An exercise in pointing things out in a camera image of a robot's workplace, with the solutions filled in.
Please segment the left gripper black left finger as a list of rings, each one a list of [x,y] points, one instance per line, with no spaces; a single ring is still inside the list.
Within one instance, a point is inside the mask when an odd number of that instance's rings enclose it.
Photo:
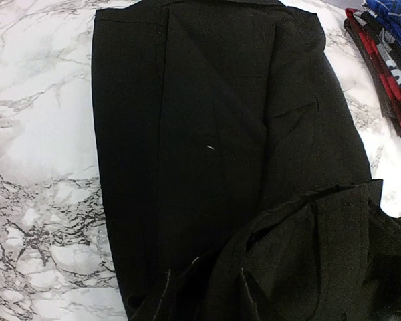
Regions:
[[[171,320],[174,310],[174,271],[168,269],[133,315],[136,321]]]

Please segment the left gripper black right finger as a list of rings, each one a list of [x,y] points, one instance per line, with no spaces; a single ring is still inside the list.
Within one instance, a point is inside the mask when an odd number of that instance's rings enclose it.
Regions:
[[[254,276],[241,268],[239,273],[241,320],[286,320],[267,296],[275,282],[276,269]]]

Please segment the black long sleeve shirt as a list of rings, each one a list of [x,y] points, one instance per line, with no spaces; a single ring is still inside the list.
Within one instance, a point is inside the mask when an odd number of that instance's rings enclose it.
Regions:
[[[241,320],[276,269],[286,320],[401,320],[401,218],[380,207],[316,14],[278,1],[96,11],[92,104],[129,320],[168,269],[171,320]]]

